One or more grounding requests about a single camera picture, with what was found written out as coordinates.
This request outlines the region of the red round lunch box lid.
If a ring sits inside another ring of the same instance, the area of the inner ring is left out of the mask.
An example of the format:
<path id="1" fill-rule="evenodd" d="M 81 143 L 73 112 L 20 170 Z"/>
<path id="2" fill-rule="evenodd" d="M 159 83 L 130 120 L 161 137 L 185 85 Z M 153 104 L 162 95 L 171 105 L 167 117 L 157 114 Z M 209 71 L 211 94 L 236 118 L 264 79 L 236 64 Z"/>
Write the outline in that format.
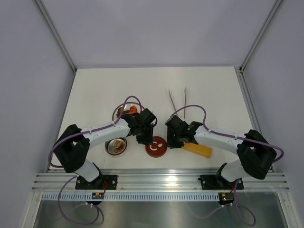
<path id="1" fill-rule="evenodd" d="M 152 144 L 145 146 L 146 153 L 153 158 L 162 157 L 167 151 L 167 142 L 159 136 L 152 138 Z"/>

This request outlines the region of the metal tongs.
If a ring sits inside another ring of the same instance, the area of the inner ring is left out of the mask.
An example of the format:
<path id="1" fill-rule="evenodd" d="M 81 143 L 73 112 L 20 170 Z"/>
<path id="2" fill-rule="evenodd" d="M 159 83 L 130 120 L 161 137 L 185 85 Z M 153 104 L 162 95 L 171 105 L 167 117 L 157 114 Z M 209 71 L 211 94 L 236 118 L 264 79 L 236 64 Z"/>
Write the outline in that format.
<path id="1" fill-rule="evenodd" d="M 176 108 L 176 105 L 175 105 L 175 102 L 174 102 L 174 99 L 173 99 L 173 94 L 172 94 L 172 91 L 170 89 L 168 90 L 168 94 L 169 94 L 169 98 L 170 98 L 171 104 L 173 106 L 173 110 L 177 111 L 177 108 Z M 186 106 L 186 104 L 187 104 L 187 88 L 185 87 L 184 88 L 184 102 L 183 102 L 183 106 Z"/>

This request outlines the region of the yellow cutlery case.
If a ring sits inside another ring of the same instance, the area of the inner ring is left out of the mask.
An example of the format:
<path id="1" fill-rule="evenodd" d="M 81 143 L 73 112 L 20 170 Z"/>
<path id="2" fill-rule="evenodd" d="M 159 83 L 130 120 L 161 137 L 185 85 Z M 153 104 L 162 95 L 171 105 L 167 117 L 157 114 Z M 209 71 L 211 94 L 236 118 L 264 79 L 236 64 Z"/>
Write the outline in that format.
<path id="1" fill-rule="evenodd" d="M 206 158 L 210 158 L 212 155 L 212 148 L 201 144 L 186 143 L 183 149 Z"/>

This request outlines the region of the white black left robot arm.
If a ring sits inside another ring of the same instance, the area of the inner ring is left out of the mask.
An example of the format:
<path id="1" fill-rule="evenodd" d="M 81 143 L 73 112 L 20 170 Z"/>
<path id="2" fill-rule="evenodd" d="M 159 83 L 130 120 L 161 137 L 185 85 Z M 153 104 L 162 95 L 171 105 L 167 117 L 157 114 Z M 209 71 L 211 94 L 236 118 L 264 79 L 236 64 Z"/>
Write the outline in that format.
<path id="1" fill-rule="evenodd" d="M 107 141 L 136 136 L 139 144 L 152 143 L 152 135 L 156 120 L 154 114 L 144 112 L 124 114 L 114 122 L 92 127 L 87 130 L 73 124 L 69 126 L 51 150 L 67 173 L 75 173 L 85 179 L 92 189 L 98 189 L 102 183 L 100 169 L 87 159 L 88 151 Z"/>

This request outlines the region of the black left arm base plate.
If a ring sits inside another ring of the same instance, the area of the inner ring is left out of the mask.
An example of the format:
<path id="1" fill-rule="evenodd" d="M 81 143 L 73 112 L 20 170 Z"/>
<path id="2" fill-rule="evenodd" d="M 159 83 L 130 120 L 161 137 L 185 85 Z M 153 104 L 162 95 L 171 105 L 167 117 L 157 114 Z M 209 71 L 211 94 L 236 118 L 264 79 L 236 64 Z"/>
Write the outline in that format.
<path id="1" fill-rule="evenodd" d="M 76 190 L 116 190 L 117 175 L 103 175 L 101 178 L 89 182 L 85 178 L 79 176 L 76 179 Z"/>

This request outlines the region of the orange shrimp food piece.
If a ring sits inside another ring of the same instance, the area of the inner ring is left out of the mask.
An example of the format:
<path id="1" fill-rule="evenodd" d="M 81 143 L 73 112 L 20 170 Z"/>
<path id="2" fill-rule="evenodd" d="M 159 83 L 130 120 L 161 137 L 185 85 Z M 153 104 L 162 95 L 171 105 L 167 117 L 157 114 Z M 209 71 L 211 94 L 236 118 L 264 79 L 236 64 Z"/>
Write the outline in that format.
<path id="1" fill-rule="evenodd" d="M 123 144 L 123 142 L 116 140 L 113 143 L 113 147 L 114 147 L 114 153 L 119 153 L 121 150 L 123 150 L 124 144 Z"/>

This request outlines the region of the round steel lunch box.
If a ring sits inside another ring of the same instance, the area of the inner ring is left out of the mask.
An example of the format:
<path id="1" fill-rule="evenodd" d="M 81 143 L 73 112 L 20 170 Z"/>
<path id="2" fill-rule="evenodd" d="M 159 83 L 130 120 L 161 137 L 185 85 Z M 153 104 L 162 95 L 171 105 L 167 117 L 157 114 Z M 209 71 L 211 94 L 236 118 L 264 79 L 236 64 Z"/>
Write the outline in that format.
<path id="1" fill-rule="evenodd" d="M 105 151 L 113 157 L 118 157 L 122 155 L 126 151 L 127 146 L 128 143 L 126 138 L 124 137 L 106 141 L 104 144 Z"/>

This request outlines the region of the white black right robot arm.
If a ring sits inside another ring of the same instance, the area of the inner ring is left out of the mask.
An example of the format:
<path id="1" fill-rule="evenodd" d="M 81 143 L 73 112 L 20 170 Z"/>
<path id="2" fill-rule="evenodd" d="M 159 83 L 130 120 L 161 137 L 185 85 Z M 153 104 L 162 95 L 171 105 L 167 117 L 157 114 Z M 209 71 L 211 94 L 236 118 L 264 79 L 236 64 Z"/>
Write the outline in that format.
<path id="1" fill-rule="evenodd" d="M 265 179 L 276 152 L 266 139 L 256 130 L 248 133 L 227 133 L 207 130 L 202 123 L 187 124 L 182 120 L 168 120 L 169 135 L 174 142 L 193 143 L 216 147 L 238 156 L 234 162 L 224 163 L 216 174 L 216 184 L 220 188 L 227 188 L 231 183 L 243 177 L 253 177 L 257 180 Z"/>

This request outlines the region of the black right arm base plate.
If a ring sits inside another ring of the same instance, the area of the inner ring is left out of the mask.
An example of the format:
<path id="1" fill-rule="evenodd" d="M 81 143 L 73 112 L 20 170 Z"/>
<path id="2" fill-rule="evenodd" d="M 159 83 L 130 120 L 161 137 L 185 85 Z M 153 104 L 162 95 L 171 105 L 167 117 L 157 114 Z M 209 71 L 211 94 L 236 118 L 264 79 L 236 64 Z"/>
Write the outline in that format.
<path id="1" fill-rule="evenodd" d="M 228 182 L 216 174 L 200 175 L 198 181 L 202 190 L 233 190 L 236 182 Z"/>

